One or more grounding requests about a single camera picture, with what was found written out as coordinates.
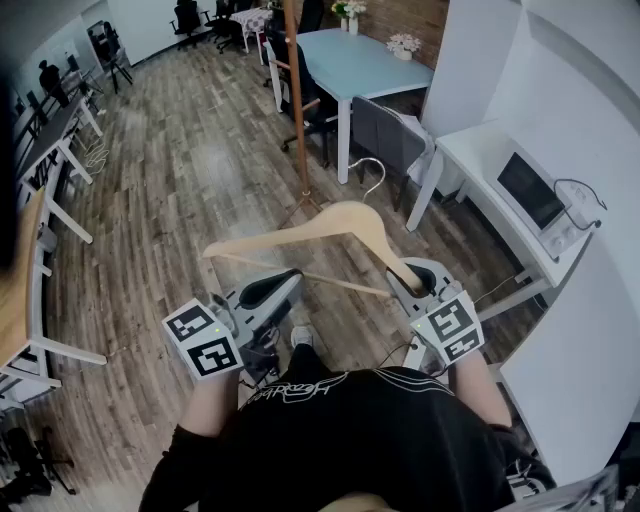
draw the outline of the black office chair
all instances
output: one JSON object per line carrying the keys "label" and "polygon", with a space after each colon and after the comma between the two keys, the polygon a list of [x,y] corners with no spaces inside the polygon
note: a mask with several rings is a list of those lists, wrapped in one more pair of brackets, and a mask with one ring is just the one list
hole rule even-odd
{"label": "black office chair", "polygon": [[240,26],[240,23],[231,21],[229,17],[235,12],[248,11],[249,9],[251,9],[252,5],[253,0],[229,0],[224,25],[222,26],[222,30],[225,31],[224,37],[228,37],[228,39],[225,39],[221,43],[218,43],[217,46],[221,54],[224,53],[224,49],[227,46],[230,46],[232,44],[244,44],[244,40],[242,37],[242,27]]}
{"label": "black office chair", "polygon": [[204,26],[210,28],[211,32],[215,34],[214,44],[217,43],[221,37],[229,37],[227,21],[229,20],[229,16],[231,16],[231,12],[229,6],[224,3],[223,0],[218,0],[216,2],[216,14],[213,19],[209,19],[209,16],[207,16],[207,22]]}
{"label": "black office chair", "polygon": [[[302,4],[302,16],[300,17],[300,24],[298,25],[298,34],[319,30],[323,17],[323,0],[304,0]],[[273,9],[271,20],[267,23],[269,23],[271,30],[284,30],[284,11],[282,11],[282,9]],[[265,23],[265,34],[267,33],[267,23]],[[267,50],[261,48],[260,51],[262,51],[262,62],[269,63]],[[271,85],[271,78],[267,78],[262,85],[263,87],[269,87],[269,85]]]}
{"label": "black office chair", "polygon": [[30,494],[49,496],[52,486],[44,474],[45,469],[60,482],[68,494],[76,494],[76,491],[67,486],[54,468],[56,464],[67,464],[73,468],[74,464],[72,460],[53,459],[51,444],[49,443],[49,435],[51,433],[50,427],[43,428],[42,439],[35,442],[34,448],[29,435],[24,429],[12,428],[7,432],[6,441],[9,455],[20,469],[16,472],[16,478],[2,488],[2,496],[6,502],[20,503],[23,498]]}
{"label": "black office chair", "polygon": [[[271,31],[267,38],[273,48],[273,53],[279,62],[289,63],[289,51],[285,42],[286,34],[282,31]],[[304,111],[304,120],[309,126],[304,130],[305,136],[319,133],[322,137],[322,167],[329,166],[329,144],[328,134],[336,132],[338,129],[338,103],[322,88],[318,87],[311,78],[311,74],[307,69],[307,62],[304,58],[304,52],[298,45],[298,68],[300,72],[300,90],[302,94],[303,107],[320,100],[317,105],[311,106]],[[289,87],[290,96],[292,96],[291,74],[289,70],[285,70],[282,79]],[[283,101],[283,107],[292,119],[295,119],[293,113],[293,105],[291,102],[286,104]],[[289,151],[289,144],[296,140],[296,136],[289,137],[283,143],[280,149],[285,153]]]}
{"label": "black office chair", "polygon": [[324,17],[323,0],[304,0],[302,4],[302,16],[298,25],[298,34],[315,32],[322,24]]}
{"label": "black office chair", "polygon": [[173,27],[173,33],[177,36],[186,35],[182,41],[178,43],[178,50],[187,46],[189,43],[193,43],[193,47],[196,47],[196,39],[193,36],[195,30],[200,27],[200,15],[198,14],[198,2],[191,0],[190,2],[184,2],[176,5],[173,9],[178,18],[178,28],[176,29],[175,20],[171,21]]}

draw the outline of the microwave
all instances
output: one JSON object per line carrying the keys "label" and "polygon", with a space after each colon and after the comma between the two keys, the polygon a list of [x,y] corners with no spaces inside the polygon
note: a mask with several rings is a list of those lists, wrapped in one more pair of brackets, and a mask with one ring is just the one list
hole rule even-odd
{"label": "microwave", "polygon": [[549,256],[559,261],[564,251],[588,233],[571,221],[578,226],[588,225],[580,212],[585,192],[577,183],[556,184],[555,178],[514,140],[509,140],[505,147],[502,162],[504,165],[499,162],[485,178]]}

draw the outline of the wooden pole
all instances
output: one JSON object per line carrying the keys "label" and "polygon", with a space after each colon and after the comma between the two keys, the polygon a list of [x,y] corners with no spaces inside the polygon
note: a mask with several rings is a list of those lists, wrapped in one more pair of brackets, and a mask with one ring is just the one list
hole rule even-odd
{"label": "wooden pole", "polygon": [[300,89],[300,68],[298,67],[298,43],[296,41],[296,20],[293,14],[293,0],[284,0],[284,22],[286,30],[286,42],[289,50],[289,73],[291,74],[291,89],[293,101],[293,115],[296,123],[296,137],[298,140],[298,168],[300,169],[300,181],[302,182],[302,197],[286,218],[280,223],[282,228],[291,216],[304,203],[309,203],[318,212],[322,211],[311,198],[309,188],[309,175],[307,173],[307,151],[304,145],[304,119],[302,108],[302,91]]}

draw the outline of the light blue table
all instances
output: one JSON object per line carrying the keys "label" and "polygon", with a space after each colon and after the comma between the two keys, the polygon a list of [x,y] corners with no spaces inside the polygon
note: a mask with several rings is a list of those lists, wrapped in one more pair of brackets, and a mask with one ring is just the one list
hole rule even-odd
{"label": "light blue table", "polygon": [[309,73],[338,101],[338,181],[346,183],[351,100],[429,87],[433,70],[394,57],[384,44],[362,34],[330,29],[300,34],[297,39]]}

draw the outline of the desk leg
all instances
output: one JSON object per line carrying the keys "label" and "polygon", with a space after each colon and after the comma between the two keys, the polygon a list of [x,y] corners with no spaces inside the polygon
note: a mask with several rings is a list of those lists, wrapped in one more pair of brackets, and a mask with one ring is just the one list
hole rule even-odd
{"label": "desk leg", "polygon": [[431,165],[424,175],[418,199],[416,199],[416,204],[413,205],[413,210],[411,210],[411,215],[407,222],[407,229],[409,231],[413,231],[418,227],[420,219],[424,215],[424,212],[429,205],[429,201],[431,201],[431,196],[433,195],[433,191],[436,189],[440,176],[442,176],[443,170],[444,155],[442,154],[442,151],[436,149],[436,153],[433,155],[433,160],[431,160]]}
{"label": "desk leg", "polygon": [[41,263],[34,263],[34,268],[42,272],[45,276],[51,277],[51,269],[49,267],[45,267]]}
{"label": "desk leg", "polygon": [[62,382],[58,379],[50,379],[49,377],[43,377],[42,375],[35,375],[33,373],[25,372],[23,370],[18,370],[16,368],[10,368],[9,366],[4,366],[0,368],[0,373],[8,375],[9,377],[14,377],[16,379],[22,380],[32,380],[34,382],[39,382],[40,384],[45,384],[52,388],[59,388],[62,386]]}
{"label": "desk leg", "polygon": [[456,194],[456,201],[458,201],[459,203],[464,201],[467,198],[467,194],[469,194],[470,188],[471,188],[471,184],[469,180],[464,180],[462,182],[462,186],[460,187],[460,190],[458,190],[458,193]]}
{"label": "desk leg", "polygon": [[247,41],[247,37],[249,37],[249,32],[246,30],[242,31],[242,37],[244,38],[244,53],[249,53],[249,42]]}
{"label": "desk leg", "polygon": [[93,178],[89,176],[89,173],[87,172],[87,170],[82,166],[82,164],[80,164],[80,162],[78,162],[78,159],[71,151],[71,148],[69,148],[69,146],[67,146],[67,144],[62,140],[58,142],[58,147],[64,153],[64,156],[66,156],[69,159],[69,162],[71,162],[71,165],[73,165],[73,168],[76,171],[78,171],[80,176],[84,178],[84,181],[86,181],[89,185],[91,185],[93,183]]}
{"label": "desk leg", "polygon": [[58,205],[58,203],[56,203],[48,195],[45,195],[44,201],[47,204],[49,210],[51,210],[51,213],[53,213],[62,222],[69,226],[69,229],[71,229],[71,231],[73,231],[88,244],[93,242],[93,237],[89,233],[87,233],[80,224],[73,220],[67,212],[60,208],[60,205]]}
{"label": "desk leg", "polygon": [[351,100],[338,102],[338,181],[349,179],[349,141],[351,139]]}
{"label": "desk leg", "polygon": [[522,304],[524,301],[535,297],[539,293],[542,293],[545,290],[551,288],[551,284],[547,281],[546,278],[541,277],[536,281],[533,281],[531,284],[528,284],[524,288],[520,288],[517,292],[512,293],[508,297],[502,299],[499,302],[489,306],[486,309],[483,309],[478,313],[478,320],[484,322],[489,318],[493,318],[500,313],[504,313],[508,309],[511,309],[518,304]]}
{"label": "desk leg", "polygon": [[93,130],[96,132],[98,137],[102,137],[102,130],[98,126],[98,123],[96,123],[96,119],[95,117],[93,117],[93,114],[89,110],[89,107],[87,107],[86,100],[83,99],[82,101],[80,101],[80,108],[84,112],[87,121],[89,121],[89,124],[93,127]]}
{"label": "desk leg", "polygon": [[271,49],[271,46],[267,46],[267,58],[269,59],[269,74],[271,75],[271,87],[273,87],[273,97],[276,100],[276,110],[282,112],[282,89],[280,88],[280,76],[278,75],[278,66],[273,61],[276,60],[276,56]]}
{"label": "desk leg", "polygon": [[64,343],[53,341],[49,338],[45,338],[44,336],[39,336],[37,334],[34,335],[29,340],[29,342],[34,347],[42,348],[44,350],[48,350],[49,352],[55,352],[56,354],[60,354],[63,356],[72,357],[73,359],[79,359],[80,361],[87,361],[89,363],[100,365],[107,364],[107,358],[101,354],[96,354],[94,352],[82,350],[70,345],[65,345]]}
{"label": "desk leg", "polygon": [[264,61],[262,60],[262,45],[260,44],[260,34],[262,32],[256,32],[256,41],[258,42],[258,57],[260,57],[260,65],[264,66]]}

